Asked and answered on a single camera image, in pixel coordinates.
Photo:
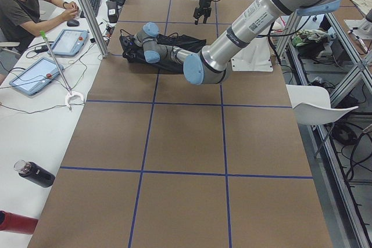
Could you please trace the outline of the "reacher grabber stick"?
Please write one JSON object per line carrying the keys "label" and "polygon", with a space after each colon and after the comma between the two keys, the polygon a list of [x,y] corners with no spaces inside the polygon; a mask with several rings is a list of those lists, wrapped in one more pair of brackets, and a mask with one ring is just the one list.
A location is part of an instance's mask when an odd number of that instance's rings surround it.
{"label": "reacher grabber stick", "polygon": [[59,63],[58,63],[57,58],[55,57],[55,55],[54,55],[54,53],[53,53],[53,51],[52,51],[51,45],[50,45],[50,43],[49,43],[49,41],[48,41],[48,39],[47,39],[47,37],[46,37],[46,35],[45,35],[45,32],[44,32],[44,31],[40,31],[40,35],[41,35],[41,37],[43,38],[43,40],[45,41],[45,44],[46,44],[46,46],[47,46],[47,48],[48,48],[48,50],[49,50],[49,53],[50,53],[50,55],[51,55],[51,57],[52,57],[54,63],[56,64],[56,67],[57,67],[57,69],[58,69],[58,72],[59,72],[59,74],[60,74],[60,76],[61,76],[61,78],[62,78],[62,80],[63,80],[63,82],[64,82],[65,88],[66,88],[66,90],[67,90],[67,94],[66,94],[66,96],[65,96],[65,106],[66,106],[70,111],[72,111],[71,104],[70,104],[70,99],[71,99],[71,98],[74,98],[74,97],[77,96],[77,97],[79,97],[80,100],[83,102],[83,101],[84,101],[84,96],[83,96],[82,93],[80,93],[80,92],[76,92],[76,91],[73,91],[73,90],[72,90],[71,86],[70,86],[69,83],[67,82],[67,79],[66,79],[66,77],[65,77],[65,75],[64,75],[64,73],[63,73],[63,71],[62,71],[62,69],[60,68],[60,65],[59,65]]}

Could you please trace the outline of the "black computer mouse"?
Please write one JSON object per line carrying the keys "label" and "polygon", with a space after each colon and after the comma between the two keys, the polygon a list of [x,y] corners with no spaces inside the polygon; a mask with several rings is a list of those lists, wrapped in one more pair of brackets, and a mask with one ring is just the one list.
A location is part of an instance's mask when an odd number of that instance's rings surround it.
{"label": "black computer mouse", "polygon": [[80,22],[78,20],[71,19],[68,20],[66,24],[68,27],[78,27],[80,25]]}

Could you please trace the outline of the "red bottle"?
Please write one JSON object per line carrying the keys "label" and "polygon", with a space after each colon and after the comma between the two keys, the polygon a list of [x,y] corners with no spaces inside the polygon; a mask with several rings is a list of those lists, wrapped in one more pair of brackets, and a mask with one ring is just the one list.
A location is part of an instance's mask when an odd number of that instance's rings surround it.
{"label": "red bottle", "polygon": [[38,219],[1,211],[1,231],[32,235]]}

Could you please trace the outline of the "black printed t-shirt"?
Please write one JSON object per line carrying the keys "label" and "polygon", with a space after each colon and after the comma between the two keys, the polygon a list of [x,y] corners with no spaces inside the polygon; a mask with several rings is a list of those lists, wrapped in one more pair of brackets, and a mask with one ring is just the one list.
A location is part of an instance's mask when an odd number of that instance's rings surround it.
{"label": "black printed t-shirt", "polygon": [[159,34],[154,40],[157,46],[163,46],[165,50],[160,52],[150,51],[149,62],[146,61],[143,47],[137,44],[137,50],[134,53],[123,54],[123,57],[130,63],[147,64],[164,71],[182,74],[185,57],[191,52],[199,52],[207,43],[206,39],[198,39],[185,34],[178,35],[178,33],[172,33],[170,36]]}

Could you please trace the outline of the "black water bottle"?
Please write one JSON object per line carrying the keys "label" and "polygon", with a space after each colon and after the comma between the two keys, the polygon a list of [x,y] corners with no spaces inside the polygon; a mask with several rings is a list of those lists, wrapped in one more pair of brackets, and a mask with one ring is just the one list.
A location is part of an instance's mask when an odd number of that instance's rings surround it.
{"label": "black water bottle", "polygon": [[13,166],[19,176],[29,180],[43,188],[53,185],[55,176],[32,161],[19,160]]}

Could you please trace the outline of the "pile of clothes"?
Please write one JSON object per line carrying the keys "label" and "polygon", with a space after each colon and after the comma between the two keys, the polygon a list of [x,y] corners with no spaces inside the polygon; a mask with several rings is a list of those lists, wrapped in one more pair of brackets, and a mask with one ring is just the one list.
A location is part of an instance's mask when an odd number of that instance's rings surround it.
{"label": "pile of clothes", "polygon": [[328,59],[332,55],[331,41],[334,39],[329,33],[319,30],[299,30],[291,39],[291,44],[303,57],[312,59]]}

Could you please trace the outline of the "white pedestal column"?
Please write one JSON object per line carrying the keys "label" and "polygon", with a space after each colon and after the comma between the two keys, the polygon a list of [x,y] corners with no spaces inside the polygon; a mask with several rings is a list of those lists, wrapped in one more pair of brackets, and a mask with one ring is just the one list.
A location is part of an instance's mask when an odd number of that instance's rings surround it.
{"label": "white pedestal column", "polygon": [[257,56],[270,59],[271,51],[267,38],[255,38],[245,51],[246,58],[257,59]]}

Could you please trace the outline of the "aluminium frame post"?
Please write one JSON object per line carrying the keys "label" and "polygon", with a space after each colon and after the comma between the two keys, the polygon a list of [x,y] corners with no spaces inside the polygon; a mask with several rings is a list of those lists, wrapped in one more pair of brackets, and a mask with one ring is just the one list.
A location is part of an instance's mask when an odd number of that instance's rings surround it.
{"label": "aluminium frame post", "polygon": [[108,56],[108,48],[99,28],[99,24],[96,20],[96,16],[94,14],[93,8],[91,7],[89,0],[78,0],[79,4],[81,5],[81,9],[84,12],[85,19],[88,22],[90,32],[95,39],[95,42],[100,50],[100,53],[103,58]]}

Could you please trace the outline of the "white chair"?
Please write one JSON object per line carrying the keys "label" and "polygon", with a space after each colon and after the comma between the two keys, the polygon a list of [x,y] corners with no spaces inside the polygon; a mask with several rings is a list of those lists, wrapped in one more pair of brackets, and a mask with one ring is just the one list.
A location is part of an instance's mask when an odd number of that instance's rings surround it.
{"label": "white chair", "polygon": [[303,125],[334,123],[358,106],[335,109],[331,107],[328,91],[309,85],[286,85],[296,121]]}

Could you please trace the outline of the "black box with label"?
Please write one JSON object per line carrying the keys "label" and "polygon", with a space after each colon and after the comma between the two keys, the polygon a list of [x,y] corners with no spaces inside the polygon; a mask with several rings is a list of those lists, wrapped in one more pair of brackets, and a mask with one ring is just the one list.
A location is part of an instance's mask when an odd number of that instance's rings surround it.
{"label": "black box with label", "polygon": [[116,1],[106,1],[107,15],[110,23],[117,23],[119,19],[118,7]]}

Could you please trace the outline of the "near teach pendant tablet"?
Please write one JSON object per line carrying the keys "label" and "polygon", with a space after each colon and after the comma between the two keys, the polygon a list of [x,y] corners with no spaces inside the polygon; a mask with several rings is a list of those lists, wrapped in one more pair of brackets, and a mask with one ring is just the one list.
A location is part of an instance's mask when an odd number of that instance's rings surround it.
{"label": "near teach pendant tablet", "polygon": [[27,96],[33,96],[42,91],[58,75],[59,70],[55,62],[42,57],[22,73],[16,74],[9,85]]}

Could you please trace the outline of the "far teach pendant tablet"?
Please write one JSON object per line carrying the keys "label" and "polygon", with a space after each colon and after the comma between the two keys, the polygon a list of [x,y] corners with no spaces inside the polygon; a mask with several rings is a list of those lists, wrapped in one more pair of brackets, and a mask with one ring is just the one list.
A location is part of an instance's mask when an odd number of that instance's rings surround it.
{"label": "far teach pendant tablet", "polygon": [[55,56],[76,56],[88,39],[88,30],[63,29],[51,48]]}

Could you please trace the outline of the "teach pendant tablet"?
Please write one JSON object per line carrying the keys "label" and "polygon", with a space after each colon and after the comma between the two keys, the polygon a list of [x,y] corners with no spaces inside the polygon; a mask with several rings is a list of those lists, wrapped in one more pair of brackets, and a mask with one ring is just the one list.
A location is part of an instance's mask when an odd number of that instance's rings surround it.
{"label": "teach pendant tablet", "polygon": [[42,57],[22,73],[16,74],[9,85],[27,96],[33,96],[42,91],[58,75],[59,70],[55,62]]}
{"label": "teach pendant tablet", "polygon": [[88,30],[63,29],[51,48],[55,56],[76,56],[88,39]]}

